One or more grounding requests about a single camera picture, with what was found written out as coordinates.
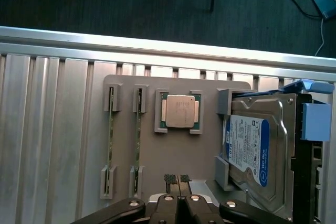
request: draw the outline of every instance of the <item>hard drive casing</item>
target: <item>hard drive casing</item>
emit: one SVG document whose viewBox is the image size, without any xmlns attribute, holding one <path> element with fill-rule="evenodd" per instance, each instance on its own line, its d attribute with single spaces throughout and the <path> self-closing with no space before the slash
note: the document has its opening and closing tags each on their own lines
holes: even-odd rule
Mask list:
<svg viewBox="0 0 336 224">
<path fill-rule="evenodd" d="M 293 171 L 290 164 L 295 146 L 296 102 L 296 94 L 241 97 L 232 101 L 232 115 L 266 119 L 269 123 L 267 185 L 258 184 L 251 169 L 242 172 L 230 165 L 229 175 L 261 208 L 283 218 L 292 216 Z M 229 117 L 224 117 L 224 130 Z M 229 161 L 226 148 L 223 154 Z"/>
</svg>

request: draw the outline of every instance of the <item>blue hard drive label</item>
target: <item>blue hard drive label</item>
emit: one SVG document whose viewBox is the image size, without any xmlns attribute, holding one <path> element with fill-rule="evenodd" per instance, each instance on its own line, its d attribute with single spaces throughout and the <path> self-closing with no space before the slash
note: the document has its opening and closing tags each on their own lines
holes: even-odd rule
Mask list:
<svg viewBox="0 0 336 224">
<path fill-rule="evenodd" d="M 229 163 L 242 172 L 250 170 L 254 180 L 265 187 L 269 147 L 267 120 L 231 115 L 223 133 Z"/>
</svg>

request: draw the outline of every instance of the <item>silver metal bar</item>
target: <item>silver metal bar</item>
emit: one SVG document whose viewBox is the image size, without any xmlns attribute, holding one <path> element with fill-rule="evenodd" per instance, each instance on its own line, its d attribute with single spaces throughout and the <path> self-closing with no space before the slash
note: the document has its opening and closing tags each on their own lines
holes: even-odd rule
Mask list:
<svg viewBox="0 0 336 224">
<path fill-rule="evenodd" d="M 226 81 L 227 80 L 227 73 L 218 72 L 217 73 L 217 80 Z"/>
<path fill-rule="evenodd" d="M 93 77 L 90 99 L 89 128 L 87 139 L 87 158 L 85 165 L 85 183 L 83 190 L 82 216 L 89 215 L 105 206 L 104 201 L 93 200 L 100 197 L 99 188 L 100 170 L 106 164 L 106 139 L 108 139 L 109 121 L 106 113 L 101 109 L 103 107 L 103 89 L 104 78 L 109 74 L 115 74 L 117 70 L 116 63 L 96 61 L 93 65 Z"/>
<path fill-rule="evenodd" d="M 20 166 L 24 160 L 19 157 L 25 156 L 22 144 L 29 64 L 29 57 L 7 55 L 0 114 L 0 223 L 15 223 L 21 204 Z"/>
<path fill-rule="evenodd" d="M 246 49 L 182 44 L 176 42 L 154 41 L 121 37 L 110 37 L 88 34 L 72 34 L 55 31 L 32 30 L 13 27 L 0 27 L 1 41 L 23 41 L 31 45 L 48 45 L 62 47 L 105 48 L 123 52 L 155 53 L 156 55 L 174 55 L 184 58 L 206 58 L 218 61 L 234 61 L 276 67 L 293 66 L 295 68 L 309 68 L 331 70 L 336 68 L 336 59 L 309 57 L 276 52 L 264 52 Z"/>
<path fill-rule="evenodd" d="M 45 220 L 51 134 L 53 132 L 58 59 L 38 57 L 31 85 L 24 164 L 22 222 Z"/>
<path fill-rule="evenodd" d="M 0 104 L 1 104 L 3 81 L 5 75 L 5 62 L 6 62 L 5 56 L 2 56 L 0 54 Z"/>
<path fill-rule="evenodd" d="M 173 76 L 173 68 L 152 66 L 151 67 L 151 76 L 152 77 L 170 77 L 171 78 Z"/>
<path fill-rule="evenodd" d="M 145 75 L 145 66 L 144 65 L 135 65 L 135 76 L 144 76 Z"/>
<path fill-rule="evenodd" d="M 258 91 L 268 91 L 279 88 L 279 78 L 259 76 Z"/>
<path fill-rule="evenodd" d="M 250 74 L 240 74 L 240 73 L 234 73 L 232 75 L 233 81 L 245 81 L 248 84 L 250 84 L 251 89 L 253 89 L 253 76 Z"/>
<path fill-rule="evenodd" d="M 216 80 L 216 72 L 215 71 L 205 71 L 205 79 Z"/>
<path fill-rule="evenodd" d="M 291 84 L 293 82 L 293 79 L 290 78 L 284 78 L 284 86 Z"/>
<path fill-rule="evenodd" d="M 75 220 L 87 68 L 87 61 L 66 60 L 60 78 L 51 147 L 56 166 L 52 224 Z"/>
<path fill-rule="evenodd" d="M 179 78 L 199 79 L 201 72 L 197 69 L 180 68 L 178 70 Z"/>
<path fill-rule="evenodd" d="M 300 65 L 297 69 L 293 69 L 296 65 L 284 65 L 286 68 L 265 67 L 262 61 L 255 62 L 255 65 L 246 66 L 244 63 L 229 63 L 223 61 L 209 61 L 193 58 L 177 58 L 172 56 L 160 56 L 157 55 L 137 55 L 137 54 L 122 54 L 116 52 L 104 52 L 104 51 L 89 51 L 89 50 L 76 50 L 65 48 L 49 48 L 49 47 L 37 47 L 30 45 L 18 45 L 0 43 L 1 53 L 14 52 L 16 54 L 30 54 L 49 57 L 59 57 L 61 59 L 90 59 L 90 61 L 113 61 L 113 62 L 127 62 L 134 64 L 144 65 L 156 65 L 166 66 L 173 68 L 185 68 L 190 67 L 193 69 L 213 70 L 213 71 L 227 71 L 234 73 L 243 73 L 247 75 L 259 75 L 261 73 L 267 76 L 275 77 L 288 77 L 288 78 L 304 78 L 320 81 L 336 81 L 336 73 L 330 68 L 325 68 L 325 71 L 330 72 L 317 72 L 309 70 L 300 70 Z"/>
<path fill-rule="evenodd" d="M 132 76 L 133 75 L 133 65 L 132 64 L 123 64 L 122 65 L 122 75 L 124 76 Z"/>
</svg>

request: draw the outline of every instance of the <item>screw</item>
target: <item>screw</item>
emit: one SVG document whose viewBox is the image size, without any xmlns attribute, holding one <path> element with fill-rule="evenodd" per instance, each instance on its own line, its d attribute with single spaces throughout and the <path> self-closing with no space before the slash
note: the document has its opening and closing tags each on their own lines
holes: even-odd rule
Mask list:
<svg viewBox="0 0 336 224">
<path fill-rule="evenodd" d="M 131 202 L 130 202 L 130 206 L 131 206 L 131 207 L 137 207 L 138 205 L 139 205 L 139 203 L 136 202 L 136 201 L 131 201 Z"/>
<path fill-rule="evenodd" d="M 190 199 L 192 199 L 193 201 L 199 201 L 200 200 L 199 196 L 197 196 L 197 195 L 191 196 Z"/>
<path fill-rule="evenodd" d="M 173 196 L 167 195 L 164 197 L 164 199 L 170 201 L 170 200 L 173 200 L 174 198 Z"/>
<path fill-rule="evenodd" d="M 234 203 L 233 201 L 228 201 L 228 202 L 226 203 L 226 205 L 227 205 L 228 207 L 236 207 L 236 203 Z"/>
</svg>

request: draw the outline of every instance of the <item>black rubber pad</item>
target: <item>black rubber pad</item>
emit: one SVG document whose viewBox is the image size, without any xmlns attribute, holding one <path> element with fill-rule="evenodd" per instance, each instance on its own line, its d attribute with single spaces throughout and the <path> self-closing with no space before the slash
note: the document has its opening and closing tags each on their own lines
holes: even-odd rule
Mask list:
<svg viewBox="0 0 336 224">
<path fill-rule="evenodd" d="M 176 175 L 174 175 L 174 174 L 165 174 L 164 175 L 164 181 L 168 185 L 175 185 L 175 184 L 177 184 Z"/>
<path fill-rule="evenodd" d="M 181 182 L 187 183 L 190 182 L 191 179 L 189 178 L 189 175 L 180 175 Z"/>
</svg>

